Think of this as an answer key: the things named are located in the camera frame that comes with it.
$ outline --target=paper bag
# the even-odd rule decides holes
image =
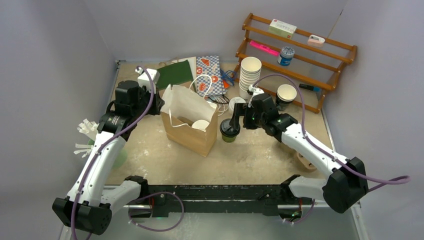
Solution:
[[[206,157],[217,140],[218,108],[185,86],[169,85],[163,93],[160,110],[168,139]],[[205,130],[192,128],[197,120],[206,120]]]

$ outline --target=wooden rack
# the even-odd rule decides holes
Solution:
[[[345,43],[342,43],[342,42],[339,42],[339,41],[335,41],[335,40],[323,37],[325,39],[326,44],[331,44],[331,45],[349,50],[349,53],[347,54],[346,57],[345,56],[339,56],[337,54],[334,54],[334,53],[331,53],[331,52],[328,52],[328,51],[324,51],[320,48],[309,46],[307,44],[297,42],[295,40],[291,40],[291,39],[288,39],[288,38],[285,38],[285,37],[282,37],[282,36],[278,36],[278,35],[275,35],[273,33],[252,27],[251,26],[252,20],[258,21],[258,22],[261,22],[261,23],[264,23],[264,24],[267,24],[267,25],[269,25],[271,23],[271,20],[260,17],[260,16],[255,16],[255,15],[253,15],[253,13],[250,13],[247,16],[246,20],[244,20],[244,23],[243,23],[243,26],[242,26],[241,29],[243,29],[245,31],[245,34],[244,34],[243,41],[241,42],[240,46],[237,49],[237,52],[235,53],[235,56],[238,58],[238,64],[234,69],[235,72],[238,72],[240,70],[240,64],[241,64],[242,60],[244,58],[249,57],[248,55],[246,55],[246,48],[247,48],[248,43],[250,41],[255,41],[256,43],[267,46],[270,49],[275,50],[277,52],[280,52],[280,50],[281,50],[281,48],[271,46],[271,45],[266,44],[264,42],[260,42],[260,41],[249,38],[250,32],[254,32],[254,33],[264,35],[264,36],[268,36],[268,37],[271,37],[273,39],[277,39],[277,40],[295,45],[297,47],[304,48],[304,49],[313,51],[315,53],[319,53],[319,54],[322,54],[322,55],[328,56],[330,58],[341,61],[340,64],[338,65],[338,67],[333,67],[333,66],[324,64],[322,62],[319,62],[319,61],[316,61],[316,60],[313,60],[313,59],[310,59],[310,58],[307,58],[307,57],[304,57],[304,56],[300,56],[298,54],[294,55],[295,59],[298,59],[298,60],[301,60],[301,61],[304,61],[304,62],[310,63],[312,65],[315,65],[315,66],[318,66],[318,67],[321,67],[321,68],[324,68],[324,69],[327,69],[327,70],[334,72],[327,83],[318,81],[318,80],[316,80],[312,77],[304,76],[302,74],[290,71],[290,70],[285,69],[283,67],[276,66],[276,65],[271,64],[269,62],[261,61],[262,66],[265,67],[265,68],[268,68],[268,69],[273,70],[275,72],[287,75],[291,78],[297,79],[297,80],[304,82],[306,84],[321,88],[322,90],[321,90],[320,97],[319,97],[319,100],[318,100],[318,105],[316,107],[313,107],[313,106],[310,106],[310,105],[307,105],[307,104],[305,105],[305,108],[307,110],[314,112],[314,113],[319,113],[321,111],[321,108],[323,107],[324,99],[326,98],[327,93],[334,91],[336,89],[336,86],[339,82],[340,74],[342,73],[343,69],[347,65],[350,65],[355,60],[355,56],[357,54],[357,49],[358,49],[357,46],[355,46],[355,45],[351,46],[351,45],[348,45],[348,44],[345,44]],[[311,34],[313,34],[313,33],[301,30],[299,28],[296,29],[295,33],[299,34],[299,35],[306,36],[308,38]],[[264,90],[264,92],[269,93],[271,95],[275,96],[275,94],[276,94],[275,92],[273,92],[269,89],[265,89],[265,88],[262,88],[262,89]],[[298,101],[294,101],[294,104],[298,105],[298,106],[302,105]]]

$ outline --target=pink highlighter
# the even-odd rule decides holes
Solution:
[[[272,50],[271,48],[269,48],[269,47],[267,47],[267,46],[265,46],[265,45],[262,45],[262,44],[259,44],[259,43],[257,43],[257,42],[254,42],[254,41],[250,41],[250,45],[252,46],[252,47],[255,47],[255,48],[257,48],[257,49],[259,49],[259,50],[262,50],[262,51],[264,51],[264,52],[266,52],[266,53],[269,53],[269,54],[271,54],[271,55],[273,55],[273,56],[276,56],[276,57],[278,57],[278,55],[280,55],[280,53],[278,52],[278,51],[274,51],[274,50]]]

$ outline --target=green paper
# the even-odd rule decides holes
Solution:
[[[160,74],[156,87],[159,90],[166,89],[169,84],[180,85],[185,82],[192,82],[193,75],[189,61],[176,62],[157,70]]]

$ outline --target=white paper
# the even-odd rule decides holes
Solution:
[[[212,107],[203,97],[194,91],[181,85],[168,85],[163,93],[162,99],[165,104],[161,112],[172,114],[173,117],[183,117],[192,122],[206,120],[211,122],[215,113]]]

